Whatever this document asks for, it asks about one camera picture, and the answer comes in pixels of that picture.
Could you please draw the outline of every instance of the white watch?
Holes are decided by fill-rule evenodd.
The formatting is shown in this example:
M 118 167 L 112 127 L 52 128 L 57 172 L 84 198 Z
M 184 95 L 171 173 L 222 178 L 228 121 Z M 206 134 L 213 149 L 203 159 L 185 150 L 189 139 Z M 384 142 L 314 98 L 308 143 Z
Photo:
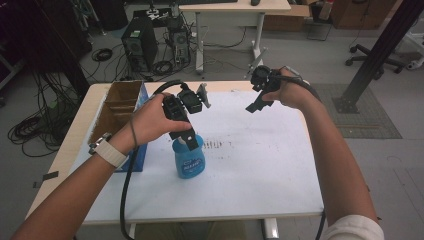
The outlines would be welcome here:
M 122 165 L 122 163 L 124 163 L 127 156 L 116 150 L 116 148 L 108 143 L 111 137 L 111 133 L 105 133 L 96 142 L 90 143 L 89 153 L 91 155 L 94 153 L 99 154 L 99 156 L 108 163 L 118 168 Z

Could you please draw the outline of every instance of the blue bottle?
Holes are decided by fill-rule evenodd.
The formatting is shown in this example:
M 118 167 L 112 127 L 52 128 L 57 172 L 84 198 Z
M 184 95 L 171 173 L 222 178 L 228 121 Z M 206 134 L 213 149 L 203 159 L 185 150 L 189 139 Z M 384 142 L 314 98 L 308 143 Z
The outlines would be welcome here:
M 178 177 L 188 179 L 199 175 L 205 169 L 205 156 L 203 155 L 203 139 L 196 134 L 199 147 L 190 151 L 187 144 L 181 139 L 175 139 L 172 149 L 175 152 L 175 165 Z

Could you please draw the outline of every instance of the sleeve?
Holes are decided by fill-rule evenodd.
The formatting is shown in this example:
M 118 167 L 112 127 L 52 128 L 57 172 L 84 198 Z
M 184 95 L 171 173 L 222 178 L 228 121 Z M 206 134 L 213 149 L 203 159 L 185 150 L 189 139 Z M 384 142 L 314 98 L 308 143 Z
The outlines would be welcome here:
M 373 220 L 349 215 L 337 220 L 323 235 L 324 240 L 384 240 L 383 229 Z

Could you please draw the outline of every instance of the bottle label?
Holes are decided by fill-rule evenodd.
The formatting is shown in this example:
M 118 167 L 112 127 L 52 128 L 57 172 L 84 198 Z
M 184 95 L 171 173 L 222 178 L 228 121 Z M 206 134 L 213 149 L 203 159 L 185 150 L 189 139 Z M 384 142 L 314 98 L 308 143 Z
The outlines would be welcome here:
M 184 175 L 191 174 L 201 170 L 203 160 L 201 158 L 194 158 L 187 161 L 184 161 L 181 166 L 181 172 Z

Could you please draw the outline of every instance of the person's left hand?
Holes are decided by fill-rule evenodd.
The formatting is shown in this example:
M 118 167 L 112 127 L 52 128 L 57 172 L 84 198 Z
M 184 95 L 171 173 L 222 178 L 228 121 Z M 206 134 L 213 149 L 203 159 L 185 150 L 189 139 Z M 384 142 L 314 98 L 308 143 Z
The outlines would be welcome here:
M 191 124 L 188 122 L 173 121 L 166 118 L 162 108 L 162 101 L 167 95 L 170 94 L 157 94 L 134 113 L 130 121 L 132 121 L 134 126 L 137 145 L 153 141 L 168 132 L 180 132 L 191 128 Z M 126 153 L 126 151 L 134 148 L 135 143 L 130 122 L 116 133 L 109 142 L 114 146 L 116 144 L 121 146 L 115 146 L 117 149 L 122 149 L 122 145 L 125 143 L 125 149 L 121 150 L 122 153 Z

